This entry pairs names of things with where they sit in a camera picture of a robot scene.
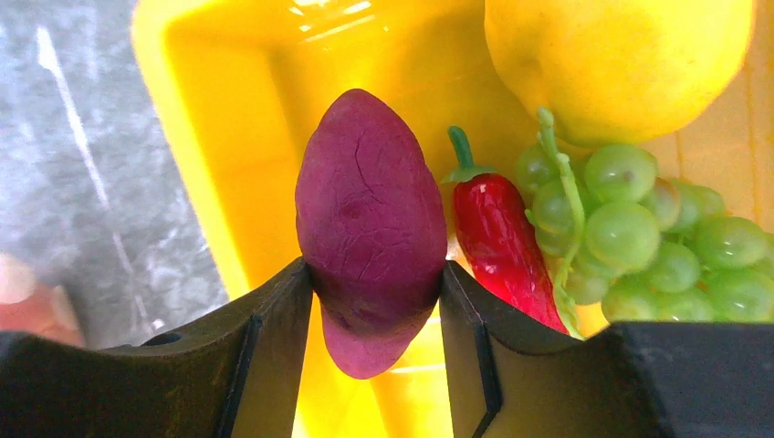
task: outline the grape bunch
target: grape bunch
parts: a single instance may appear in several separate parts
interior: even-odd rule
[[[774,235],[730,215],[718,192],[659,177],[655,157],[632,145],[570,167],[580,216],[540,143],[519,157],[516,182],[549,266],[569,259],[576,304],[601,302],[609,321],[774,322]]]

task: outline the red chili pepper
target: red chili pepper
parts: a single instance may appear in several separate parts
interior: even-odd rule
[[[474,277],[496,297],[567,334],[535,229],[516,186],[494,169],[473,164],[462,129],[449,128],[449,137],[460,167],[445,182],[458,183],[453,195],[457,240]]]

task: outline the screw hole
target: screw hole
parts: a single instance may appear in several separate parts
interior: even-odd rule
[[[180,340],[183,336],[181,336],[179,333],[162,333],[161,335],[156,335],[153,338],[148,339],[144,344],[142,344],[144,347],[151,347],[154,345],[166,345],[171,344],[173,342],[176,342]]]

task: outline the grape stem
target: grape stem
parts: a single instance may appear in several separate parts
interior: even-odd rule
[[[570,248],[561,260],[553,278],[554,302],[556,303],[561,322],[567,328],[568,333],[575,339],[586,339],[578,331],[578,315],[575,313],[575,300],[567,295],[567,292],[564,290],[567,275],[570,273],[572,259],[575,258],[575,255],[581,249],[583,231],[586,226],[586,214],[583,211],[578,184],[575,183],[575,175],[570,167],[570,157],[565,153],[561,153],[557,147],[556,136],[554,135],[554,116],[551,111],[543,107],[538,108],[538,122],[540,124],[538,142],[546,155],[554,161],[559,169],[561,185],[564,187],[564,193],[570,201],[573,223]]]

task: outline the green grape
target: green grape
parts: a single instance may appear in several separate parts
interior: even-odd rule
[[[572,262],[575,268],[587,276],[600,276],[611,280],[623,275],[623,269],[602,262],[589,251],[586,245],[580,246]]]
[[[715,318],[709,296],[697,287],[676,294],[657,295],[658,316],[667,322],[705,322]]]
[[[700,202],[693,190],[694,186],[691,184],[674,178],[670,179],[669,182],[680,193],[680,214],[677,216],[675,224],[670,226],[666,232],[682,234],[689,231],[701,217]]]
[[[601,307],[610,322],[655,320],[658,315],[656,295],[643,282],[629,277],[610,286]]]
[[[567,275],[564,290],[575,300],[575,304],[586,306],[599,302],[607,294],[610,279],[601,276],[588,276],[579,269],[573,269]]]
[[[757,263],[769,250],[766,233],[743,217],[712,217],[696,225],[693,247],[711,268],[745,267]]]
[[[586,224],[589,251],[627,272],[646,268],[661,243],[655,217],[637,203],[606,203]]]
[[[648,284],[660,292],[682,292],[701,276],[699,259],[683,245],[662,242],[653,264],[645,272]]]
[[[605,146],[595,151],[583,172],[589,192],[603,202],[638,202],[654,186],[656,159],[630,144]]]
[[[524,193],[536,193],[544,184],[558,180],[559,169],[539,144],[527,148],[516,161],[516,184]]]
[[[720,193],[703,185],[695,185],[692,189],[702,217],[722,216],[726,212],[726,203]]]
[[[570,200],[560,180],[545,184],[535,193],[532,201],[535,225],[550,233],[564,234],[572,229]]]
[[[753,269],[717,271],[707,280],[717,318],[766,322],[774,318],[774,280]]]
[[[572,233],[550,233],[542,228],[535,229],[535,240],[540,251],[546,256],[563,257],[572,243]]]
[[[774,235],[767,233],[766,237],[769,241],[769,250],[760,261],[753,265],[753,268],[766,274],[769,278],[774,278]]]
[[[666,231],[680,216],[680,193],[667,180],[656,178],[654,188],[640,201],[640,205],[655,216],[658,229]]]

